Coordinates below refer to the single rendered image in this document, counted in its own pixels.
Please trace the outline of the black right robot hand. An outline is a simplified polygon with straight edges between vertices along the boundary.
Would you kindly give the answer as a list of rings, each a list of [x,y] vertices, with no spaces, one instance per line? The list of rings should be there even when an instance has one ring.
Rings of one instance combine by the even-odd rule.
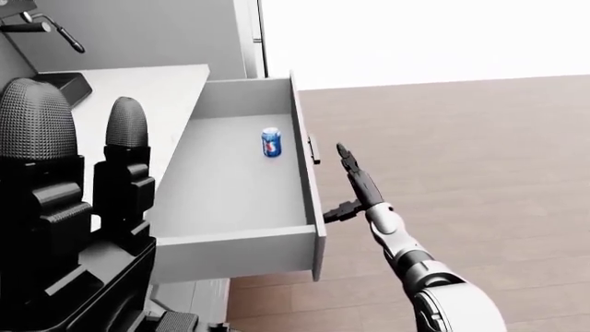
[[[378,187],[371,176],[360,168],[356,158],[342,143],[336,144],[340,162],[344,168],[348,181],[355,193],[354,201],[346,201],[335,209],[325,212],[324,223],[333,223],[355,218],[360,212],[368,211],[377,204],[384,202]]]

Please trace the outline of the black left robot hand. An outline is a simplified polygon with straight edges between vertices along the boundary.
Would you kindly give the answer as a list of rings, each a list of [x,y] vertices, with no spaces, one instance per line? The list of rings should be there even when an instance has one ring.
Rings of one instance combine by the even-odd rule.
[[[117,99],[84,200],[65,96],[12,80],[0,97],[0,332],[140,332],[156,240],[144,110]]]

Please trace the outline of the grey drawer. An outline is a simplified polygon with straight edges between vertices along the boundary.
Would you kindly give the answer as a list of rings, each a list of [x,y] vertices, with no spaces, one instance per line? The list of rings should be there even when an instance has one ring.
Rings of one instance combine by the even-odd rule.
[[[263,129],[281,132],[279,157]],[[147,213],[154,284],[310,271],[326,227],[293,77],[205,84]]]

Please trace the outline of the black drip tray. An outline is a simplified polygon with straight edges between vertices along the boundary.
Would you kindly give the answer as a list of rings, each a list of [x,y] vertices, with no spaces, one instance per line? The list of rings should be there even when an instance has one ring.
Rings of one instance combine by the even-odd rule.
[[[78,72],[37,74],[33,77],[37,82],[54,85],[64,95],[70,107],[77,107],[93,92],[83,74]]]

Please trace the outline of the blue pepsi soda can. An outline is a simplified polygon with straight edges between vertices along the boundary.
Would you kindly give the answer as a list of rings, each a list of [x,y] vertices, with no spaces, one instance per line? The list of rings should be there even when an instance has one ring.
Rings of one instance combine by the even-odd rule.
[[[263,129],[261,134],[263,154],[268,158],[279,157],[282,152],[281,132],[276,127]]]

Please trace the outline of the grey espresso machine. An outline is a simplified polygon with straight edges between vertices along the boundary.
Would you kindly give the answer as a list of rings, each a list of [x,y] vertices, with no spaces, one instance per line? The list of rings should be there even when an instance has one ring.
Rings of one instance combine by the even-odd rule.
[[[10,34],[56,32],[78,53],[86,49],[65,27],[44,13],[35,0],[0,0],[0,85],[11,79],[44,74],[19,49]]]

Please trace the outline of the grey tall cabinet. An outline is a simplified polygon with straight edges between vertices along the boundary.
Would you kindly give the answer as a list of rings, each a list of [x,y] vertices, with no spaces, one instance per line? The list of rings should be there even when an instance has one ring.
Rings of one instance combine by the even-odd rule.
[[[263,9],[260,2],[262,20]],[[232,0],[236,17],[237,31],[240,39],[242,60],[247,78],[268,78],[268,66],[266,60],[266,38],[264,26],[264,43],[254,43],[253,22],[251,16],[251,0]]]

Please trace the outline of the grey base cabinet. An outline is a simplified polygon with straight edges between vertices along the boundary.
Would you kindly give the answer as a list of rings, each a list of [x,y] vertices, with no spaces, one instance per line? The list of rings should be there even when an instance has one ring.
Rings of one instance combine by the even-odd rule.
[[[159,284],[152,287],[153,308],[196,314],[196,332],[209,332],[214,323],[227,320],[230,279],[209,279]]]

